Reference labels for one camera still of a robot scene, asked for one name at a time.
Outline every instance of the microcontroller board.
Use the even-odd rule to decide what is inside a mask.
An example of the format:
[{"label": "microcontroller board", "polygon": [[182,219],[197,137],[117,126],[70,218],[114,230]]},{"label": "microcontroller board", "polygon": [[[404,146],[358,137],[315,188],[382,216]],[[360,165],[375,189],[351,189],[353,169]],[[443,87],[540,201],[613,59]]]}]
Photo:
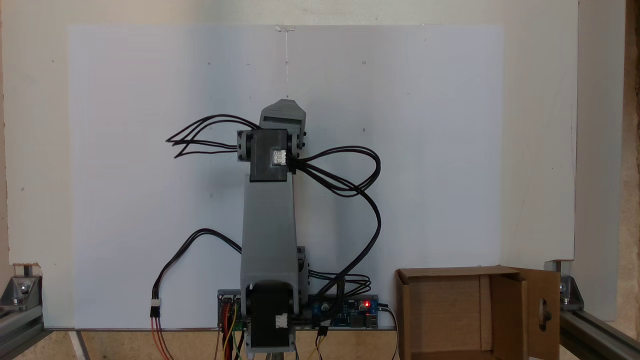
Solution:
[{"label": "microcontroller board", "polygon": [[[326,297],[323,301],[312,301],[311,312],[313,316],[322,316],[328,311],[335,297]],[[348,327],[352,329],[377,329],[378,328],[378,296],[358,295],[347,298],[340,311],[333,318],[330,327]]]},{"label": "microcontroller board", "polygon": [[240,310],[240,290],[218,290],[218,328],[222,327],[222,322],[227,316],[227,323],[230,323],[234,317],[233,310],[237,311],[234,331],[243,331],[246,329],[246,321]]}]

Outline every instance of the bolt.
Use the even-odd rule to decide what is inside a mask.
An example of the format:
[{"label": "bolt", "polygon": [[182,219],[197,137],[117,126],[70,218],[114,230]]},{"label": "bolt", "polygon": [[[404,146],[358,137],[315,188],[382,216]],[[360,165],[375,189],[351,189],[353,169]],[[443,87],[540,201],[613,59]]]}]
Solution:
[{"label": "bolt", "polygon": [[30,283],[28,283],[28,282],[23,282],[23,283],[20,285],[20,292],[21,292],[21,293],[23,293],[23,294],[28,293],[28,292],[29,292],[29,289],[31,289],[31,284],[30,284]]}]

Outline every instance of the orange wire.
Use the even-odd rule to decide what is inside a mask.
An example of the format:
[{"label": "orange wire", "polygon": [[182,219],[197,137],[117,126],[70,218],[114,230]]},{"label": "orange wire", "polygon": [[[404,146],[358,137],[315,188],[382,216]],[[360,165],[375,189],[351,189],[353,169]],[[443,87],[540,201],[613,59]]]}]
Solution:
[{"label": "orange wire", "polygon": [[151,336],[154,338],[154,343],[156,344],[156,349],[158,349],[158,352],[160,353],[160,355],[162,355],[164,360],[168,360],[166,358],[166,356],[164,355],[164,352],[160,349],[160,345],[158,345],[158,342],[156,341],[156,333],[154,332],[154,319],[151,318]]},{"label": "orange wire", "polygon": [[164,356],[167,357],[167,360],[173,360],[173,356],[169,352],[169,348],[166,346],[166,342],[164,341],[164,336],[162,335],[162,326],[160,326],[160,318],[156,318],[156,330],[158,331],[158,342],[160,343],[160,348],[164,352]]},{"label": "orange wire", "polygon": [[[228,334],[229,329],[228,329],[228,326],[227,326],[228,325],[227,324],[227,317],[228,317],[228,314],[229,314],[229,308],[230,308],[230,305],[226,305],[225,306],[225,314],[224,314],[224,316],[222,316],[223,326],[225,328],[225,334],[227,335],[227,337],[229,337],[229,334]],[[225,345],[226,345],[226,343],[222,346],[222,352],[225,353],[225,360],[227,360],[228,359],[227,347]]]},{"label": "orange wire", "polygon": [[216,351],[213,353],[213,360],[218,358],[218,345],[220,345],[220,329],[218,329],[218,336],[216,336]]}]

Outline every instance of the hole in cardboard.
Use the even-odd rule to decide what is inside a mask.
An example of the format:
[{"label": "hole in cardboard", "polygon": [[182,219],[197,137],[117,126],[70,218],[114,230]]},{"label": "hole in cardboard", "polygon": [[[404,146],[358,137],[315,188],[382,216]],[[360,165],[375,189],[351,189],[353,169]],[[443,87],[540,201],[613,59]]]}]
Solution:
[{"label": "hole in cardboard", "polygon": [[547,331],[547,321],[551,320],[551,313],[547,311],[547,301],[540,299],[538,308],[538,327],[541,331]]}]

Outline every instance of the cardboard box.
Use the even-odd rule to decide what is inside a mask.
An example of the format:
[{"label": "cardboard box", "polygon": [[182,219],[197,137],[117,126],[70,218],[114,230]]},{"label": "cardboard box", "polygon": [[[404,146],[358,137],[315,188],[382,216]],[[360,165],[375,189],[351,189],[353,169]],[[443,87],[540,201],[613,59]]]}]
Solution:
[{"label": "cardboard box", "polygon": [[396,275],[402,360],[559,359],[559,273],[498,265]]}]

